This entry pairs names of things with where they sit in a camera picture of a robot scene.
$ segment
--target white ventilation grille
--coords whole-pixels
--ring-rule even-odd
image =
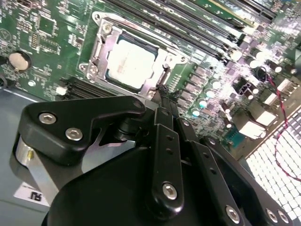
[[[276,164],[276,138],[280,128],[247,162],[257,183],[283,207],[292,220],[301,221],[301,183],[288,177]],[[301,110],[289,119],[289,128],[283,132],[277,145],[277,159],[290,175],[301,178]]]

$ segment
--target cpu socket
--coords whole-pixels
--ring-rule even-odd
[[[124,95],[151,99],[176,64],[188,56],[168,39],[116,14],[94,12],[99,25],[88,63],[79,64],[87,79]]]

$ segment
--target red wire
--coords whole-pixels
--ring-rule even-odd
[[[297,180],[299,182],[301,182],[301,179],[298,178],[298,177],[294,177],[292,175],[290,175],[280,164],[280,162],[277,160],[277,153],[279,152],[278,149],[277,149],[277,144],[279,143],[279,139],[282,137],[283,133],[286,131],[286,129],[288,128],[288,120],[287,120],[287,117],[286,117],[286,113],[285,113],[285,108],[283,106],[283,103],[282,103],[282,100],[281,100],[281,93],[280,91],[276,88],[276,85],[275,83],[273,82],[273,79],[271,77],[269,77],[269,82],[271,83],[271,85],[275,88],[276,90],[276,94],[277,94],[277,97],[280,101],[280,108],[281,108],[281,111],[282,111],[282,114],[283,114],[283,117],[284,117],[284,128],[283,130],[281,130],[278,135],[277,135],[277,138],[276,138],[276,143],[275,143],[275,153],[274,153],[274,156],[275,156],[275,159],[276,159],[276,164],[277,166],[290,178],[294,179],[294,180]]]

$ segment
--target black bracket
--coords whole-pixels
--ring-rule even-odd
[[[141,117],[145,111],[143,103],[132,96],[34,103],[24,108],[18,131],[31,148],[59,164],[73,165],[92,144],[93,129],[125,118]],[[52,114],[55,122],[42,123],[43,113]],[[69,128],[79,129],[82,138],[69,139],[66,136]]]

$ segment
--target motherboard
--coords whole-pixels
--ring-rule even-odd
[[[0,3],[0,85],[47,101],[151,101],[164,85],[198,135],[236,147],[265,137],[301,83],[294,0]]]

